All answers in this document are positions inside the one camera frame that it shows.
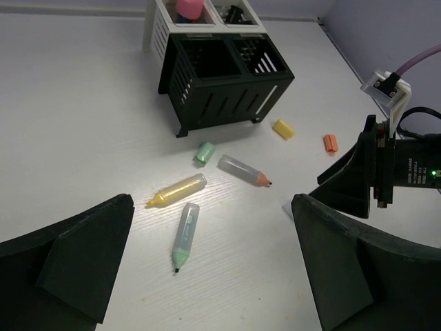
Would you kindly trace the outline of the black marker green cap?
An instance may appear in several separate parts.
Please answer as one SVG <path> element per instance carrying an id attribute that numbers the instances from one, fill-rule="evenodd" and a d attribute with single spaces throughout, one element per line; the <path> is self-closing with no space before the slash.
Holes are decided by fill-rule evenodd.
<path id="1" fill-rule="evenodd" d="M 252 25 L 251 20 L 246 20 L 243 16 L 243 10 L 238 6 L 230 6 L 225 17 L 224 22 L 226 24 L 236 24 L 236 25 Z"/>

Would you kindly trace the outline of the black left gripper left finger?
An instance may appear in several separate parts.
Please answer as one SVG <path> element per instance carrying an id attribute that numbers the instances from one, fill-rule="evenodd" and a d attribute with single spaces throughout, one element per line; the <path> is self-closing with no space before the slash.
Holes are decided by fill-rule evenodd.
<path id="1" fill-rule="evenodd" d="M 2 330 L 95 330 L 105 318 L 134 216 L 119 194 L 1 243 Z"/>

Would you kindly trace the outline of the pink bottle of pens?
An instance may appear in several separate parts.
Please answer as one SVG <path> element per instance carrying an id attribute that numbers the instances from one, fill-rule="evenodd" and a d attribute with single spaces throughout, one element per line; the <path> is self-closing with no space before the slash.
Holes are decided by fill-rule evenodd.
<path id="1" fill-rule="evenodd" d="M 175 4 L 176 23 L 205 23 L 203 0 L 177 0 Z"/>

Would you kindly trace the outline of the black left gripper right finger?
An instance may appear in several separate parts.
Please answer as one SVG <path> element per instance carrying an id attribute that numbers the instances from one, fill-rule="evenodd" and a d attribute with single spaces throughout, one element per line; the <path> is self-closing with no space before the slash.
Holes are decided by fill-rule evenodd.
<path id="1" fill-rule="evenodd" d="M 307 194 L 291 202 L 323 330 L 439 330 L 440 249 L 347 217 Z"/>

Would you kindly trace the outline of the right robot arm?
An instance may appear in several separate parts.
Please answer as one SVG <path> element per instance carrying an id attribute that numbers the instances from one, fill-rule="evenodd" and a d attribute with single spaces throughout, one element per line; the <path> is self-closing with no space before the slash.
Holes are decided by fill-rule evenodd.
<path id="1" fill-rule="evenodd" d="M 369 115 L 355 145 L 317 178 L 315 200 L 351 216 L 369 217 L 393 202 L 395 187 L 440 188 L 440 135 L 397 139 L 389 122 Z"/>

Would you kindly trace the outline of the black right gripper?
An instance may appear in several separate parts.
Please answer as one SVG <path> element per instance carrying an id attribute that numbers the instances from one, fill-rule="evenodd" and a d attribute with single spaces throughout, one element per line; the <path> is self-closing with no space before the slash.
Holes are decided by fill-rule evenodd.
<path id="1" fill-rule="evenodd" d="M 376 116 L 369 115 L 355 145 L 317 177 L 318 187 L 309 196 L 330 208 L 366 219 L 374 180 L 377 206 L 392 204 L 396 134 L 390 137 L 389 133 L 388 123 L 378 125 Z"/>

